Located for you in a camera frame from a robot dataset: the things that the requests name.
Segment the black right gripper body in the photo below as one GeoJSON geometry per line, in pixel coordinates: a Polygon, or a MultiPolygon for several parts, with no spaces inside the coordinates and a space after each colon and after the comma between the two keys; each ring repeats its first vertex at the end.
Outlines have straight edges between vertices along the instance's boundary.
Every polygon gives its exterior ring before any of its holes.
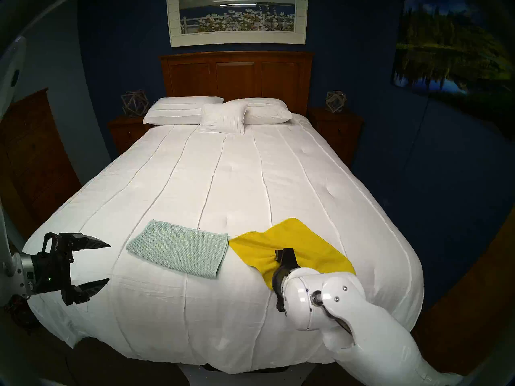
{"type": "Polygon", "coordinates": [[[295,255],[295,261],[276,261],[278,267],[275,269],[272,275],[272,289],[277,296],[278,302],[284,302],[283,282],[289,276],[291,272],[299,268],[297,258],[295,255]]]}

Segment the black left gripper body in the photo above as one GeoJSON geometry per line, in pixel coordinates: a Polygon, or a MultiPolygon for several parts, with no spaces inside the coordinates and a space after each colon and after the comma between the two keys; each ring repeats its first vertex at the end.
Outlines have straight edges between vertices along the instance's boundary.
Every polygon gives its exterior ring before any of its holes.
{"type": "Polygon", "coordinates": [[[31,256],[34,283],[32,294],[61,291],[71,284],[70,264],[74,261],[69,247],[69,233],[47,233],[42,249],[31,256]]]}

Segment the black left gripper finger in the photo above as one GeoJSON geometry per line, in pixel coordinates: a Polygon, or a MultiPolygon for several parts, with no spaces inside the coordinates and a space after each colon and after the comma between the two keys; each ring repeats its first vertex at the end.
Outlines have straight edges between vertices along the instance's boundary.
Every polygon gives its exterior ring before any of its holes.
{"type": "Polygon", "coordinates": [[[87,282],[78,286],[68,285],[62,289],[65,305],[86,303],[109,282],[109,278],[87,282]]]}
{"type": "Polygon", "coordinates": [[[82,233],[69,233],[69,247],[71,251],[80,251],[111,247],[111,245],[82,233]]]}

